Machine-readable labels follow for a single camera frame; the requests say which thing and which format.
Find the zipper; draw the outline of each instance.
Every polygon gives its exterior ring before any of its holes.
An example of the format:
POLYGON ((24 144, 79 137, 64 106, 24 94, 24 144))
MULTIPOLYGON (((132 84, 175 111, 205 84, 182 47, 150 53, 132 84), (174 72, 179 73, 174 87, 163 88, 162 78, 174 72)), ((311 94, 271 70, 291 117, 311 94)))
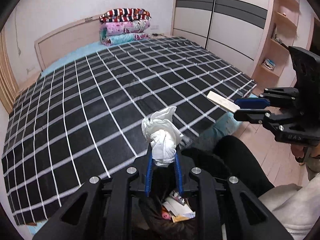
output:
POLYGON ((293 231, 293 230, 287 229, 287 231, 291 236, 306 236, 309 233, 309 230, 308 231, 293 231))

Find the black and white checkered blanket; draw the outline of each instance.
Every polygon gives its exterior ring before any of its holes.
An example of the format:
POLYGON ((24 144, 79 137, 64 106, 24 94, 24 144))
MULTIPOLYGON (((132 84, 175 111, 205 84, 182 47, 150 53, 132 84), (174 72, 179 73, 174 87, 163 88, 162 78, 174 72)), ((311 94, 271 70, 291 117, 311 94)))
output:
POLYGON ((9 116, 2 164, 17 224, 47 219, 92 176, 105 178, 146 154, 141 121, 177 106, 184 144, 255 83, 184 38, 135 41, 71 62, 24 91, 9 116))

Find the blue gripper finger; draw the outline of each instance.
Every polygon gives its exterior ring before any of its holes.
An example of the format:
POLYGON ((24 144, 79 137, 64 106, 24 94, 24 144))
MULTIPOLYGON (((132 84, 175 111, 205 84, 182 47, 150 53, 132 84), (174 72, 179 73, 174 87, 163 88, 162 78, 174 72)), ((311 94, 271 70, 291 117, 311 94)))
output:
POLYGON ((239 98, 234 103, 241 109, 265 109, 270 106, 270 101, 266 98, 239 98))

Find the wooden headboard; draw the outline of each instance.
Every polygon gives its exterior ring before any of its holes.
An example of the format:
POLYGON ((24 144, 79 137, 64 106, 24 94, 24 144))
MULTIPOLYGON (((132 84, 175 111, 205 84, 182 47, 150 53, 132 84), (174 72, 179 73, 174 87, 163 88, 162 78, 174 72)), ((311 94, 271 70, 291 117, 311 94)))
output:
POLYGON ((68 53, 99 41, 99 15, 64 25, 35 41, 41 69, 44 70, 68 53))

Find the white jacket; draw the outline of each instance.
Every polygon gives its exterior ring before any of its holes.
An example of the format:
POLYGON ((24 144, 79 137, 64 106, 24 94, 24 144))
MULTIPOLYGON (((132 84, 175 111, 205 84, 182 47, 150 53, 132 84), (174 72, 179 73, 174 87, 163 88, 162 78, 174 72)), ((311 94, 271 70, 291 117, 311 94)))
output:
POLYGON ((306 168, 305 187, 281 185, 259 197, 294 240, 302 240, 320 216, 320 159, 309 158, 306 168))

